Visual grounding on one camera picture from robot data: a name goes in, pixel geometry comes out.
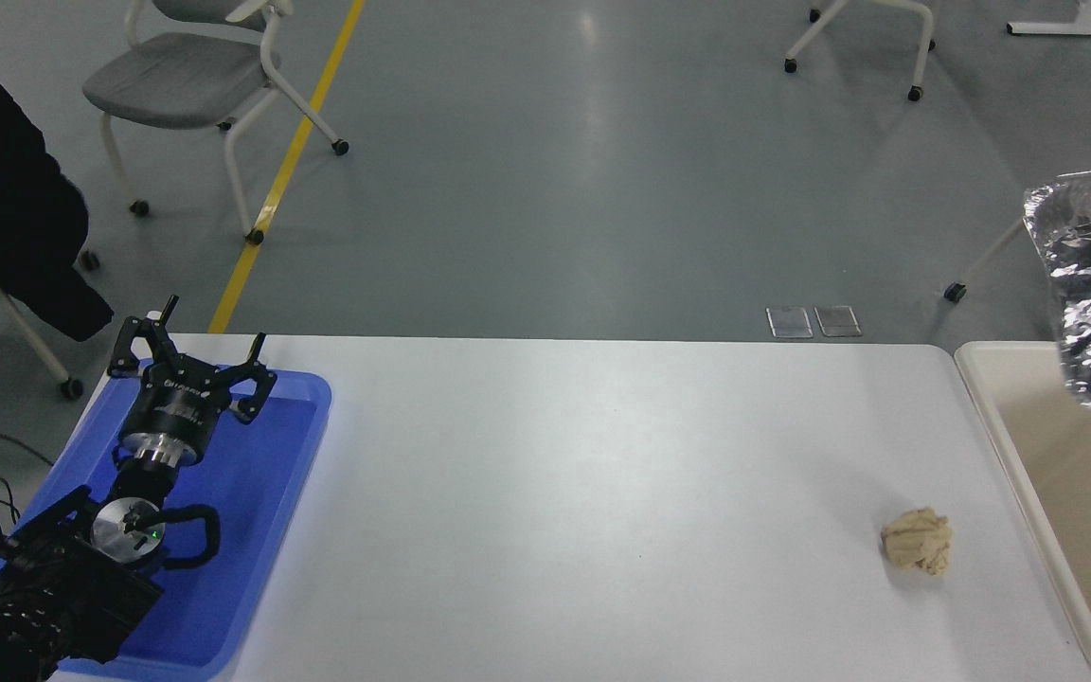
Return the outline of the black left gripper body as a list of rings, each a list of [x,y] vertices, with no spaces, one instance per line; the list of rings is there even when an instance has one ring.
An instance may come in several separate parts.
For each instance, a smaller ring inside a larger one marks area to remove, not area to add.
[[[213,387],[199,370],[148,366],[125,416],[125,440],[171,436],[185,446],[207,446],[230,403],[230,388]]]

